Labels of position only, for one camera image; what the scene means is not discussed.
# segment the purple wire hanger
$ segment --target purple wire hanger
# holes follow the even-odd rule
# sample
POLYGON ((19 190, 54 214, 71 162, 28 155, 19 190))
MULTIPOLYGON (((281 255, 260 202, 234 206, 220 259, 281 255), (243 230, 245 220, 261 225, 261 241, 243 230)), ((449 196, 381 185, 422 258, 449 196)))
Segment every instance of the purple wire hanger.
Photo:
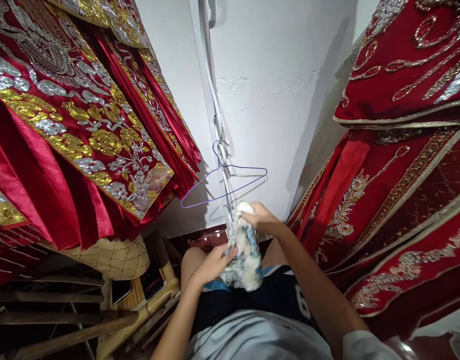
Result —
POLYGON ((241 189, 247 187, 248 185, 251 185, 251 184, 254 183, 255 181, 258 181, 259 179, 264 178, 264 177, 268 174, 268 170, 266 170, 264 167, 248 167, 248 166, 237 166, 237 165, 223 165, 223 164, 221 163, 220 157, 218 156, 218 154, 217 154, 216 151, 215 151, 215 144, 216 144, 216 143, 224 143, 224 144, 226 144, 227 146, 230 146, 228 143, 226 143, 226 142, 223 141, 223 140, 217 140, 217 141, 215 141, 215 142, 213 143, 213 145, 211 146, 211 149, 213 150, 213 152, 215 153, 216 158, 218 159, 218 167, 217 167, 215 170, 210 171, 202 180, 200 180, 200 182, 199 182, 198 184, 196 184, 194 187, 192 187, 192 188, 190 189, 190 191, 189 191, 189 192, 183 197, 183 199, 180 201, 180 205, 181 205, 182 208, 184 208, 184 209, 192 208, 192 207, 195 207, 195 206, 198 206, 198 205, 206 204, 206 203, 209 203, 209 202, 212 202, 212 201, 215 201, 215 200, 224 198, 225 196, 228 196, 228 195, 230 195, 230 194, 232 194, 232 193, 237 192, 238 190, 241 190, 241 189), (239 187, 238 189, 233 190, 233 191, 231 191, 231 192, 229 192, 229 193, 226 193, 225 195, 216 197, 216 198, 214 198, 214 199, 212 199, 212 200, 207 200, 207 201, 204 201, 204 202, 199 202, 199 203, 197 203, 197 204, 195 204, 195 205, 190 205, 190 206, 184 206, 184 205, 183 205, 183 202, 185 201, 186 197, 187 197, 188 195, 190 195, 190 193, 191 193, 193 190, 195 190, 195 188, 196 188, 198 185, 200 185, 208 176, 210 176, 211 173, 213 173, 213 172, 219 170, 220 168, 229 168, 229 167, 238 168, 238 169, 256 169, 256 170, 264 170, 265 173, 264 173, 263 175, 261 175, 259 178, 256 178, 256 179, 254 179, 253 181, 249 182, 248 184, 243 185, 242 187, 239 187))

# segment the knee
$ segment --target knee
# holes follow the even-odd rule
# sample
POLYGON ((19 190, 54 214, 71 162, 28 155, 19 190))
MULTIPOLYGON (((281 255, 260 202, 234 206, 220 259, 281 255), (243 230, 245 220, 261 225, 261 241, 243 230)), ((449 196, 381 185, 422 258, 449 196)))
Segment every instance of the knee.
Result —
POLYGON ((200 249, 199 247, 191 247, 187 251, 185 251, 182 263, 187 263, 188 261, 192 261, 193 259, 199 259, 204 256, 206 255, 202 249, 200 249))

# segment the phone screen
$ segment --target phone screen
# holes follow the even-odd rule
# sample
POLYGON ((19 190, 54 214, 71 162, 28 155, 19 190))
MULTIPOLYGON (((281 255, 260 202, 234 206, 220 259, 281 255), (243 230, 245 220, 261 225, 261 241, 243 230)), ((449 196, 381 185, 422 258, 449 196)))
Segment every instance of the phone screen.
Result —
POLYGON ((145 299, 150 300, 160 289, 163 288, 163 278, 156 266, 156 261, 150 261, 150 266, 145 273, 140 276, 141 285, 145 299))
POLYGON ((131 291, 130 280, 112 280, 111 283, 111 301, 113 304, 118 303, 131 291))

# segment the wooden stick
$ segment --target wooden stick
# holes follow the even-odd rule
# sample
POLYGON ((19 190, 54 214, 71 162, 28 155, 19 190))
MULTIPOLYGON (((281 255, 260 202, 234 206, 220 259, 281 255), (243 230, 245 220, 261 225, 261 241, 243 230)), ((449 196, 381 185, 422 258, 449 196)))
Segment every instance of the wooden stick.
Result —
POLYGON ((75 276, 35 276, 31 278, 16 278, 13 281, 18 282, 34 282, 34 283, 72 283, 80 285, 103 286, 102 279, 81 278, 75 276))
POLYGON ((100 314, 73 314, 61 312, 0 312, 0 325, 24 324, 85 324, 102 322, 100 314))
POLYGON ((70 346, 96 338, 102 334, 110 333, 130 326, 138 319, 137 312, 129 312, 126 315, 98 325, 87 327, 55 339, 42 341, 34 345, 22 347, 17 350, 0 354, 0 360, 33 360, 53 354, 70 346))
POLYGON ((86 295, 74 293, 49 293, 29 291, 0 291, 0 303, 4 302, 35 302, 35 303, 94 303, 103 301, 102 295, 86 295))

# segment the person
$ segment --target person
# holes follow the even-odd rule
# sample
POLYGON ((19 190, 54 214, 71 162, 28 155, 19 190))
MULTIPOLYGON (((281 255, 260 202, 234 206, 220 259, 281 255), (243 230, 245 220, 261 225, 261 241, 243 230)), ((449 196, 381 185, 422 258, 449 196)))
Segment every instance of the person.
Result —
POLYGON ((226 256, 226 244, 208 256, 189 249, 180 302, 151 359, 400 359, 371 334, 291 230, 262 204, 252 207, 255 214, 242 218, 274 237, 262 285, 245 292, 214 281, 236 248, 226 256))

